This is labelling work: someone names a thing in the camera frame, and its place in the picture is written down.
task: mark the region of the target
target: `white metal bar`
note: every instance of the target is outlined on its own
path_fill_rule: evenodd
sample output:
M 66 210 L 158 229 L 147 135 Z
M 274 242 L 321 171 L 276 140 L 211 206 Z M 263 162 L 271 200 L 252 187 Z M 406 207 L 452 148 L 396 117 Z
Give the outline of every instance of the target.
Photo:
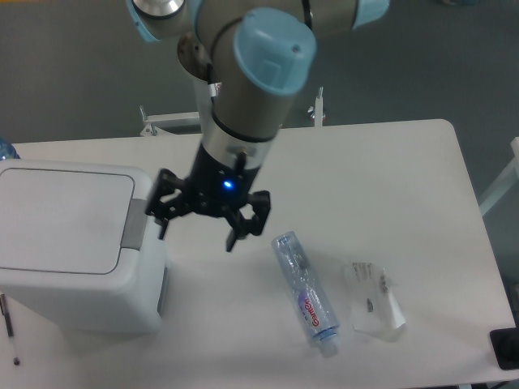
M 485 216 L 506 192 L 508 192 L 513 184 L 519 180 L 518 172 L 519 164 L 514 158 L 479 198 L 479 211 L 482 216 Z

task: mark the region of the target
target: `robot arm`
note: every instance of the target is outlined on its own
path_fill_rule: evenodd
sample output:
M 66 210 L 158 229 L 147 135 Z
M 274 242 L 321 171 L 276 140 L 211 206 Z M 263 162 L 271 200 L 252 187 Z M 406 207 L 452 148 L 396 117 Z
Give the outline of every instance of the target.
M 133 7 L 141 27 L 156 38 L 192 28 L 200 51 L 208 54 L 202 67 L 213 69 L 222 85 L 202 123 L 189 176 L 182 180 L 161 170 L 146 212 L 162 225 L 161 237 L 177 216 L 225 217 L 232 228 L 226 243 L 231 251 L 238 239 L 263 232 L 270 196 L 249 190 L 307 80 L 315 34 L 378 19 L 388 0 L 190 0 L 187 7 L 182 0 L 134 0 Z M 249 220 L 240 212 L 247 204 L 254 212 Z

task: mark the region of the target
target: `white table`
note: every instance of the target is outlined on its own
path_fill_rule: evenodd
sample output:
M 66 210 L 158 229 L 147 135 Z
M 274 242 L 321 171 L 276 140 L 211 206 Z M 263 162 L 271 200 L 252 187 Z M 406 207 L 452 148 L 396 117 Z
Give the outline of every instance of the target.
M 198 135 L 16 145 L 24 158 L 188 173 Z M 0 331 L 0 386 L 16 388 L 370 388 L 519 378 L 490 330 L 513 319 L 453 128 L 444 121 L 281 131 L 255 188 L 272 192 L 264 234 L 224 250 L 223 220 L 170 224 L 174 261 L 162 329 L 149 336 L 62 330 L 11 303 L 22 365 Z M 270 248 L 294 229 L 341 321 L 338 355 L 309 347 Z M 353 330 L 344 262 L 383 265 L 405 332 Z

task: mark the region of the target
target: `plastic water bottle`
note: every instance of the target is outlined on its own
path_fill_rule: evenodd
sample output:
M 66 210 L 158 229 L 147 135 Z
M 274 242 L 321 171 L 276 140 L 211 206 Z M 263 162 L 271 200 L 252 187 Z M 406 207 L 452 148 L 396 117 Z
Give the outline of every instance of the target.
M 16 152 L 12 144 L 0 138 L 0 160 L 14 160 L 19 159 L 19 155 Z
M 333 355 L 337 352 L 339 322 L 298 237 L 294 231 L 281 235 L 272 241 L 272 248 L 292 288 L 308 336 L 320 342 L 323 355 Z

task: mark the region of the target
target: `box lid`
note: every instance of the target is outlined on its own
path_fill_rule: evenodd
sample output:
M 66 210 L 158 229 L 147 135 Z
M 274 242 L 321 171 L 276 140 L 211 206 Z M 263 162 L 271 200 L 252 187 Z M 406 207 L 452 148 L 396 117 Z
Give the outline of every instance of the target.
M 111 272 L 134 189 L 125 174 L 0 171 L 0 269 Z

